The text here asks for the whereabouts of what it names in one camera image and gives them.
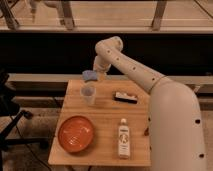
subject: white bottle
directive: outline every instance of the white bottle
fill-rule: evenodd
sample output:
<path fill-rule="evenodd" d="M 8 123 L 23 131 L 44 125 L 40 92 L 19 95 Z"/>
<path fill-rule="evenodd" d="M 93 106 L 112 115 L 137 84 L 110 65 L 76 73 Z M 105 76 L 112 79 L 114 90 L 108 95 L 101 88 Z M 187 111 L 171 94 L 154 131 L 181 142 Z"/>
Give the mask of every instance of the white bottle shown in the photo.
<path fill-rule="evenodd" d="M 125 118 L 121 119 L 118 128 L 118 156 L 122 159 L 130 157 L 129 127 Z"/>

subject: dark background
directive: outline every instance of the dark background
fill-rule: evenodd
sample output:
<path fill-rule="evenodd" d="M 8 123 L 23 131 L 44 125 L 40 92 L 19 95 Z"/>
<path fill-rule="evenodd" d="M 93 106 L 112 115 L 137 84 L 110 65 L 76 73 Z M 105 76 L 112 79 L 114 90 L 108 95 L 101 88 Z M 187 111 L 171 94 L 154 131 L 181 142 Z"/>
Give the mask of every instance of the dark background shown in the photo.
<path fill-rule="evenodd" d="M 0 33 L 0 67 L 10 73 L 81 74 L 95 44 L 120 36 L 123 53 L 166 75 L 213 73 L 211 34 Z M 110 74 L 120 74 L 112 68 Z"/>

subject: bottle cap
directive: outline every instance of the bottle cap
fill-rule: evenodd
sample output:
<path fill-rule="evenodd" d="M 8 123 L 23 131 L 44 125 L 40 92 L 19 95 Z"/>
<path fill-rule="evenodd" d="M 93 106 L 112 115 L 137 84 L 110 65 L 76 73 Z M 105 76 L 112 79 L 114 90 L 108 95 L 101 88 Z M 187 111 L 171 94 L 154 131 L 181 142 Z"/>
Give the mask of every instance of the bottle cap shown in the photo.
<path fill-rule="evenodd" d="M 126 124 L 126 123 L 127 123 L 126 119 L 125 119 L 125 118 L 122 118 L 122 119 L 121 119 L 121 123 Z"/>

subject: blue object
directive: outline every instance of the blue object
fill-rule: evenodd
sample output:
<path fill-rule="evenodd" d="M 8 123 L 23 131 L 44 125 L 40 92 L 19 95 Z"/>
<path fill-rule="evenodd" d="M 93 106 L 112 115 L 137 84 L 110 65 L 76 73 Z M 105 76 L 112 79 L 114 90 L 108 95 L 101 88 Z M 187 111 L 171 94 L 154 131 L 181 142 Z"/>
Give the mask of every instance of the blue object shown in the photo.
<path fill-rule="evenodd" d="M 82 76 L 85 82 L 87 81 L 97 81 L 98 76 L 97 72 L 93 70 L 85 70 L 82 72 Z"/>

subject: chair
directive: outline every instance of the chair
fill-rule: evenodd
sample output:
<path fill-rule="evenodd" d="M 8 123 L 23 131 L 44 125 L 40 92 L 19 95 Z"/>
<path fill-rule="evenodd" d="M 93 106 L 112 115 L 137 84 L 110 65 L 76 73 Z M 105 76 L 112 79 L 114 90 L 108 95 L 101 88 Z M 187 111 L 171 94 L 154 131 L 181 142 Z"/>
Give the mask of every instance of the chair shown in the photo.
<path fill-rule="evenodd" d="M 15 96 L 15 91 L 5 85 L 8 77 L 9 75 L 4 70 L 0 70 L 0 117 L 11 117 L 12 115 L 16 115 L 16 117 L 14 119 L 11 117 L 12 121 L 0 133 L 0 171 L 3 170 L 2 151 L 7 151 L 9 149 L 8 146 L 17 144 L 40 143 L 40 148 L 48 147 L 48 142 L 45 138 L 24 139 L 21 137 L 20 139 L 6 139 L 22 116 L 25 116 L 27 119 L 32 117 L 30 112 L 25 110 L 20 111 L 20 106 L 12 101 L 12 98 Z"/>

